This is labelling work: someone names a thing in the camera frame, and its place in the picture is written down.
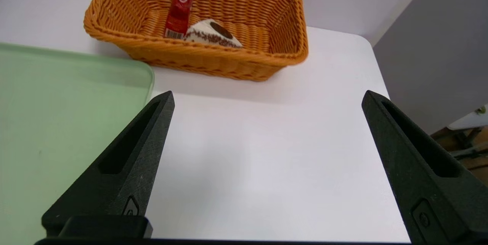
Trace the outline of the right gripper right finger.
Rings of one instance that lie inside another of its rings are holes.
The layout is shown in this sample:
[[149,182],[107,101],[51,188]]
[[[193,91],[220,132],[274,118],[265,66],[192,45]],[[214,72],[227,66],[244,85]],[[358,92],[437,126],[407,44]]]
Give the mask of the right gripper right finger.
[[361,107],[411,243],[487,243],[487,187],[386,97]]

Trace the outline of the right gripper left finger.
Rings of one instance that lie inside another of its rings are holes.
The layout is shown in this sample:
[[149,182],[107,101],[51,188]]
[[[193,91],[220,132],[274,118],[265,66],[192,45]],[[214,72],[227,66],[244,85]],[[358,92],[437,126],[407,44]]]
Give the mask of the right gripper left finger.
[[172,120],[171,91],[154,97],[42,216],[47,238],[150,238],[145,217]]

